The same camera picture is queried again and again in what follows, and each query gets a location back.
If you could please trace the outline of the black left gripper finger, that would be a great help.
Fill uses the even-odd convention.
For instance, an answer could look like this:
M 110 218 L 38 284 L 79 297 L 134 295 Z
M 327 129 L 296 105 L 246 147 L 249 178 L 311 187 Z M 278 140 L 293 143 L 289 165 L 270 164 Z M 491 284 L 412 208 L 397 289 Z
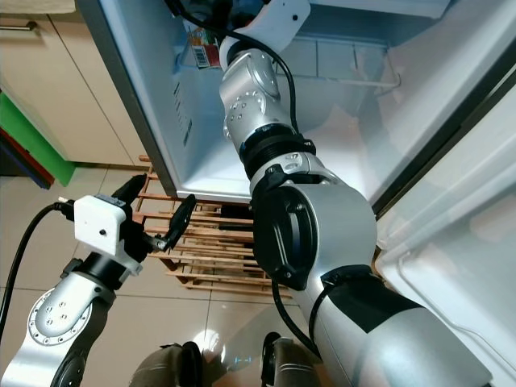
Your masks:
M 115 190 L 113 197 L 120 202 L 133 203 L 144 190 L 144 175 L 130 177 L 124 185 Z
M 185 234 L 196 204 L 197 199 L 194 194 L 181 199 L 178 208 L 169 220 L 169 231 L 166 233 L 166 251 L 173 250 L 177 246 L 178 240 Z

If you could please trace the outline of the small silver fridge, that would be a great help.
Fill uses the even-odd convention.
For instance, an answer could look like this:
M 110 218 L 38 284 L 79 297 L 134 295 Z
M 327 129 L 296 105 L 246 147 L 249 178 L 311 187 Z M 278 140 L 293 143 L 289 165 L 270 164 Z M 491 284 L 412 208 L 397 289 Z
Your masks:
M 471 81 L 516 41 L 516 0 L 309 0 L 310 15 L 281 52 L 298 92 L 298 126 L 318 157 L 383 211 L 403 191 L 415 155 L 397 120 L 432 75 Z M 77 0 L 89 33 L 167 193 L 245 203 L 248 178 L 223 131 L 220 68 L 195 65 L 184 19 L 164 0 Z M 387 47 L 401 78 L 392 89 L 326 81 L 319 42 Z

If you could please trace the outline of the fridge door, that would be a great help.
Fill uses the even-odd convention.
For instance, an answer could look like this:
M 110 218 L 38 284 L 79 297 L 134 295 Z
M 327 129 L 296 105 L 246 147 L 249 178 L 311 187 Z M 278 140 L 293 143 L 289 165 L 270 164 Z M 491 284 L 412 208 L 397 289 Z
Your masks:
M 471 81 L 432 75 L 398 126 L 420 134 L 377 225 L 377 269 L 516 387 L 516 41 Z

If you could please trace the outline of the wooden pallet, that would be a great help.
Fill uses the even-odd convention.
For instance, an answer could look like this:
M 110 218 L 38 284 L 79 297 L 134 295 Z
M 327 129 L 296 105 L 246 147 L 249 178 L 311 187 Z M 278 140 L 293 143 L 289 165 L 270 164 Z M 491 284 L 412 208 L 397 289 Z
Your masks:
M 139 156 L 139 162 L 148 167 L 148 180 L 133 203 L 133 220 L 150 235 L 166 235 L 185 199 L 166 194 L 148 156 Z M 253 255 L 253 214 L 247 204 L 199 200 L 177 246 L 150 256 L 187 289 L 272 298 L 272 280 Z

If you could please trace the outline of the cream kitchen cabinet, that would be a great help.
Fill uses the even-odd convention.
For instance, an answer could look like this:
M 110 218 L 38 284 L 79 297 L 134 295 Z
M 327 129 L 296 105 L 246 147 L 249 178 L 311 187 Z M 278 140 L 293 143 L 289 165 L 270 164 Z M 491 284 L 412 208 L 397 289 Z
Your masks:
M 0 15 L 2 92 L 66 160 L 130 165 L 131 158 L 89 91 L 56 29 L 44 15 Z

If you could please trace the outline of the grey robot left leg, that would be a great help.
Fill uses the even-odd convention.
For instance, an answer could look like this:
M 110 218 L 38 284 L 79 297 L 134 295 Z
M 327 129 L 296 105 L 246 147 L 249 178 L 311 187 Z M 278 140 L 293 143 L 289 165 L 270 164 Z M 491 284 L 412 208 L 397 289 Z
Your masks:
M 140 362 L 129 387 L 202 387 L 202 351 L 191 340 L 163 345 Z

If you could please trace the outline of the grey robot leg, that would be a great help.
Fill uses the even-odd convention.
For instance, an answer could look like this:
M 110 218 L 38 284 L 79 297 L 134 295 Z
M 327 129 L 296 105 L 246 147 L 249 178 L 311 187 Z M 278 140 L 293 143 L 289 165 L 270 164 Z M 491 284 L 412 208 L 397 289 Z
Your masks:
M 140 362 L 129 387 L 202 387 L 202 351 L 191 340 L 163 345 Z
M 263 339 L 260 379 L 262 387 L 321 387 L 306 348 L 274 331 Z

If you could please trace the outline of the grey robot right leg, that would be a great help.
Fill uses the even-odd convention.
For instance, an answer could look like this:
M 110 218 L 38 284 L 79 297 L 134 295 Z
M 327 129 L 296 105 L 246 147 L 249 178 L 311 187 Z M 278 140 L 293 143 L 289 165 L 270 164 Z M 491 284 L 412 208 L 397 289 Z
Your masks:
M 263 339 L 260 379 L 262 387 L 321 387 L 306 348 L 274 331 Z

